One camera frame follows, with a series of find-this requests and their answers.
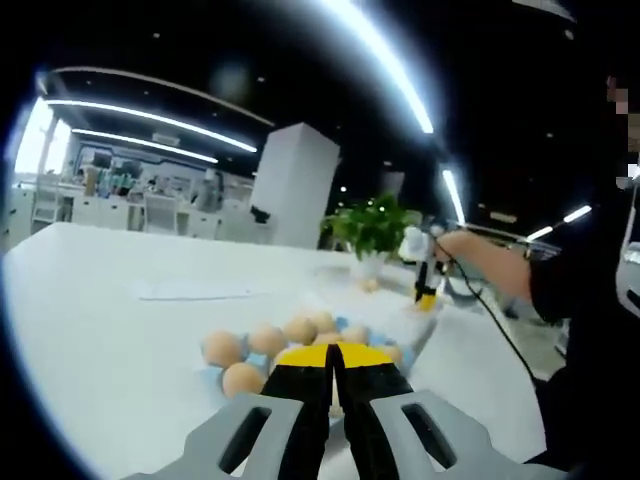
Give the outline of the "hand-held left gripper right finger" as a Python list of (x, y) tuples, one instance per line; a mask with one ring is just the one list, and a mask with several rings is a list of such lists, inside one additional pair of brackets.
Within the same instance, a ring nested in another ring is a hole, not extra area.
[(430, 391), (415, 391), (382, 351), (333, 346), (345, 433), (362, 479), (508, 479), (488, 431)]

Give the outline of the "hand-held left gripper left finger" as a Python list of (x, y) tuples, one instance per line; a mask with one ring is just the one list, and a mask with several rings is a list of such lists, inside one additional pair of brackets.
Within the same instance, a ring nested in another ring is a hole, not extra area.
[(238, 394), (186, 437), (166, 479), (315, 479), (329, 434), (333, 348), (285, 353), (258, 394)]

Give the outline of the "person's right hand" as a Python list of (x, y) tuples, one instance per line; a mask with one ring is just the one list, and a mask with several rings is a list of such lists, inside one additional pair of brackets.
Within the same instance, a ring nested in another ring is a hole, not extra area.
[(445, 233), (435, 239), (435, 256), (438, 261), (450, 263), (464, 261), (479, 269), (483, 255), (484, 239), (474, 233), (457, 230)]

